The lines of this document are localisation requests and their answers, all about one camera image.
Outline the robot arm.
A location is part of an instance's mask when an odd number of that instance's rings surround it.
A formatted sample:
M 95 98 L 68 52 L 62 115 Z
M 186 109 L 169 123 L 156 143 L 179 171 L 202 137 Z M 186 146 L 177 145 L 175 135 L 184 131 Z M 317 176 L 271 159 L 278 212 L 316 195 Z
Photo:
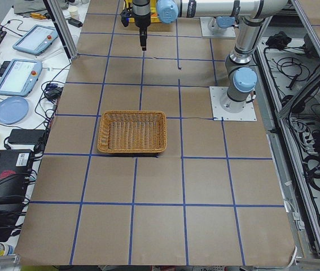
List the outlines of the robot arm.
M 286 1 L 156 1 L 161 22 L 170 24 L 177 18 L 228 16 L 239 19 L 239 36 L 227 62 L 241 67 L 251 61 L 259 40 L 271 17 Z

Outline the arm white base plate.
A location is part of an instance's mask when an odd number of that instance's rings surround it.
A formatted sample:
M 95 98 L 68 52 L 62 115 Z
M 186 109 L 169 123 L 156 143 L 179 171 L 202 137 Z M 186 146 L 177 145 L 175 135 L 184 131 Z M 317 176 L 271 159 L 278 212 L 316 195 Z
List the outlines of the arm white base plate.
M 201 17 L 201 34 L 204 38 L 235 39 L 235 18 L 229 16 Z
M 257 121 L 251 95 L 242 102 L 234 102 L 227 96 L 228 87 L 210 86 L 213 120 Z

